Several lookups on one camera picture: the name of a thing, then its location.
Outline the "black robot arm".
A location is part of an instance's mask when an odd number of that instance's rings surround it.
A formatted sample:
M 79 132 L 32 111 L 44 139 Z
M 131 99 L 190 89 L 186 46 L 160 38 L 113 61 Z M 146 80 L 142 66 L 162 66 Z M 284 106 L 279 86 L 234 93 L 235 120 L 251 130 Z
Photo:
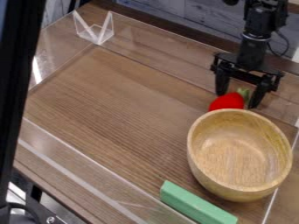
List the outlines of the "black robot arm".
M 286 26 L 288 0 L 246 0 L 244 29 L 236 53 L 218 52 L 210 70 L 215 73 L 215 91 L 223 96 L 230 87 L 230 79 L 256 86 L 247 107 L 254 109 L 267 93 L 278 90 L 284 73 L 271 68 L 266 62 L 270 40 L 275 32 Z

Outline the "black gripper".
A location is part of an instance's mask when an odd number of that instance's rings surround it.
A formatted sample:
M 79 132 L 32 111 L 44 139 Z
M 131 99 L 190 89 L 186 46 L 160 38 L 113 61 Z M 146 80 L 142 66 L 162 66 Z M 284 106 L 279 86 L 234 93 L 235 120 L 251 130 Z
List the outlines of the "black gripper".
M 234 78 L 256 86 L 247 107 L 255 109 L 268 91 L 276 91 L 284 73 L 267 64 L 258 68 L 246 69 L 238 63 L 238 56 L 228 52 L 216 52 L 210 70 L 215 74 L 216 94 L 224 95 L 230 87 L 230 79 Z

